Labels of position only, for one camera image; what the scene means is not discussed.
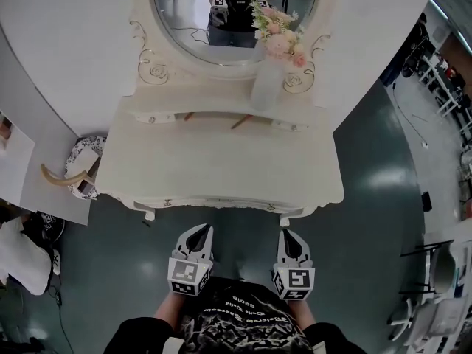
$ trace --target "white vanity table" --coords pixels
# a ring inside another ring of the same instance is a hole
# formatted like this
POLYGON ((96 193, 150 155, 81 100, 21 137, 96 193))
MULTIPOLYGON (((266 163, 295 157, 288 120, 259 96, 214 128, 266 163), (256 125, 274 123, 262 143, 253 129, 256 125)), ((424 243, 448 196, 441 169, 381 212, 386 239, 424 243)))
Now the white vanity table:
POLYGON ((114 117, 99 192, 148 220, 156 208, 252 207, 280 213, 281 226, 342 201, 328 112, 313 105, 310 90, 333 0, 315 0, 305 17, 310 61, 288 73, 280 101, 267 111, 249 103, 258 62, 202 60, 170 37, 154 0, 135 2, 139 86, 114 117), (254 117, 231 129, 245 114, 254 117))

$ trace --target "flower vase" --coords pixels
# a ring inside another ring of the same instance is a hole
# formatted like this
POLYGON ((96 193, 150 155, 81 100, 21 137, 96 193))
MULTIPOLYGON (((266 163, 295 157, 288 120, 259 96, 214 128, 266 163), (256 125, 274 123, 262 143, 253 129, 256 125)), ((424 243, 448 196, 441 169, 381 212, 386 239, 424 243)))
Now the flower vase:
POLYGON ((285 61, 266 56, 261 61, 251 92, 251 106, 265 111, 276 105, 285 79, 285 61))

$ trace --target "oval mirror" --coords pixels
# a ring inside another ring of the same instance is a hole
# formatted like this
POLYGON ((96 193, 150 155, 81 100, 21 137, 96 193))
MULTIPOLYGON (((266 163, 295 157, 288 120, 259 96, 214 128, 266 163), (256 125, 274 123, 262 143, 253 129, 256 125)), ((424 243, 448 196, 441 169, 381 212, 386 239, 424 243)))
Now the oval mirror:
POLYGON ((182 48, 206 62, 234 66, 263 59, 256 46, 253 7, 273 7, 297 19, 290 29, 306 26, 315 0, 154 0, 165 29, 182 48))

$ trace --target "floor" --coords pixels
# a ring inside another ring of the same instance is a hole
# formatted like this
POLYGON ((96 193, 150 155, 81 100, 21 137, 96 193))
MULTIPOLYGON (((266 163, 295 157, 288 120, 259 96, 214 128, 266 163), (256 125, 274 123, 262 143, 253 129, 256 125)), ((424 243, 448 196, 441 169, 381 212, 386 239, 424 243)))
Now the floor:
POLYGON ((432 210, 425 214, 426 232, 451 228, 460 220, 459 156, 462 138, 451 114, 442 118, 436 115, 439 106, 431 92, 418 83, 418 76, 396 82, 395 102, 392 87, 388 94, 405 131, 412 152, 421 193, 429 192, 432 210), (408 120, 425 139, 422 145, 408 120))
MULTIPOLYGON (((207 42, 205 30, 208 26, 210 4, 208 0, 158 0, 169 28, 174 36, 195 51, 201 50, 202 42, 207 42)), ((282 9, 282 0, 269 0, 270 4, 282 9)), ((300 21, 309 8, 310 0, 288 0, 287 13, 296 11, 300 21)))
MULTIPOLYGON (((399 257, 424 233, 417 175, 379 82, 334 137, 344 201, 292 220, 291 229, 311 248, 316 285, 308 302, 317 320, 337 324, 367 353, 382 353, 390 347, 386 319, 400 301, 398 291, 423 266, 421 256, 399 257)), ((274 289, 269 270, 280 230, 276 215, 174 207, 159 210, 147 224, 142 213, 102 195, 91 205, 88 227, 69 224, 59 242, 61 316, 77 354, 102 353, 120 322, 152 316, 168 292, 167 261, 178 236, 203 222, 215 227, 217 275, 241 275, 274 289)), ((49 349, 69 353, 48 294, 33 297, 11 287, 0 298, 0 321, 15 340, 34 335, 49 349)))

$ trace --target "dark green floor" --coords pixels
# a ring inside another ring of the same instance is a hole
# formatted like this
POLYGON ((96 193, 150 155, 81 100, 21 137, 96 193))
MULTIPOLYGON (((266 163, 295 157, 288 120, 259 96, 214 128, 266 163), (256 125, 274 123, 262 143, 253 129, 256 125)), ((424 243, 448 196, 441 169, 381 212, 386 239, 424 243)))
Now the dark green floor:
MULTIPOLYGON (((334 136, 344 201, 293 219, 291 229, 311 248, 316 285, 309 303, 317 320, 337 324, 368 353, 379 354, 389 346, 386 320, 401 284, 421 267, 421 258, 399 258, 424 232, 420 191, 402 128, 379 83, 334 136)), ((62 317, 77 354, 101 353, 121 321, 154 313, 168 291, 170 252, 191 226, 215 227, 218 275, 240 273, 272 287, 277 215, 175 207, 159 210, 150 226, 142 220, 142 213, 100 196, 88 227, 70 224, 62 237, 62 317)), ((23 298, 23 311, 14 289, 0 302, 10 335, 17 339, 16 325, 24 336, 29 328, 58 353, 68 353, 54 299, 26 292, 23 298)))

